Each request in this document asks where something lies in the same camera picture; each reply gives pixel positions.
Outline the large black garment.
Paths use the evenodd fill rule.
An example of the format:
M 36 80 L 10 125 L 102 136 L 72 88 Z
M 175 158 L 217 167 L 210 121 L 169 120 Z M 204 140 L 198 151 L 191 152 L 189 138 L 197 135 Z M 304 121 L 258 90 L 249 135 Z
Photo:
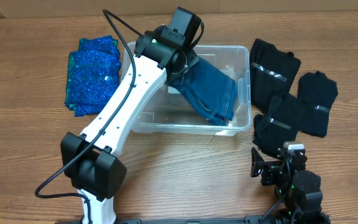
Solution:
M 282 52 L 273 44 L 255 39 L 250 52 L 251 103 L 266 111 L 273 96 L 286 96 L 301 65 L 293 52 Z

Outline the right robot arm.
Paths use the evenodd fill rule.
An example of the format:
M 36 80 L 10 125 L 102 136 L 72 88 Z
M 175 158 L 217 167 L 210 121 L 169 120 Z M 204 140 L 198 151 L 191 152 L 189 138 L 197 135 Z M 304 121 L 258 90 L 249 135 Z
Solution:
M 263 215 L 246 216 L 246 223 L 331 223 L 321 208 L 321 177 L 306 170 L 302 143 L 286 142 L 278 151 L 277 161 L 265 161 L 255 148 L 251 155 L 250 176 L 261 176 L 263 186 L 273 185 L 278 201 Z

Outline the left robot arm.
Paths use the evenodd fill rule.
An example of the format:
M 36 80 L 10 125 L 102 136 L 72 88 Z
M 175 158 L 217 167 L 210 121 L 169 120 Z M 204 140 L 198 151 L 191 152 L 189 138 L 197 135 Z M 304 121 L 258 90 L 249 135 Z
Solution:
M 80 135 L 62 139 L 63 171 L 83 203 L 82 223 L 114 223 L 113 199 L 127 174 L 117 158 L 139 113 L 164 84 L 198 62 L 194 27 L 160 26 L 140 36 L 129 51 L 131 65 L 100 114 Z

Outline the blue denim jeans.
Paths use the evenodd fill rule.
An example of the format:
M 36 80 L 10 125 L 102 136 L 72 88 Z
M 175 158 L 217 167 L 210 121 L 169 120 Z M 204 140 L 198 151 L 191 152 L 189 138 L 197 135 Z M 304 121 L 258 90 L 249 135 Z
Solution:
M 193 109 L 215 126 L 224 126 L 234 117 L 236 81 L 203 58 L 170 83 Z

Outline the black garment front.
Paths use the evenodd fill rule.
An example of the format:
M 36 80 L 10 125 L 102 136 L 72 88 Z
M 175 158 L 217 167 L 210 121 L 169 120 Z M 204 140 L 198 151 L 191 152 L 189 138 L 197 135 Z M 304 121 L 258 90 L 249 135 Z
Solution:
M 266 155 L 279 158 L 284 142 L 294 141 L 305 106 L 295 96 L 273 96 L 264 115 L 254 117 L 253 143 Z

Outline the blue sequin fabric bundle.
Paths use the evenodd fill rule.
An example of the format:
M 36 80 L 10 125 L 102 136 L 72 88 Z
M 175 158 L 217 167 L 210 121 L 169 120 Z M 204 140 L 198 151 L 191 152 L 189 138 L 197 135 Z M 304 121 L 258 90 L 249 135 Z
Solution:
M 110 35 L 79 40 L 68 56 L 65 106 L 82 117 L 98 114 L 119 86 L 118 41 Z

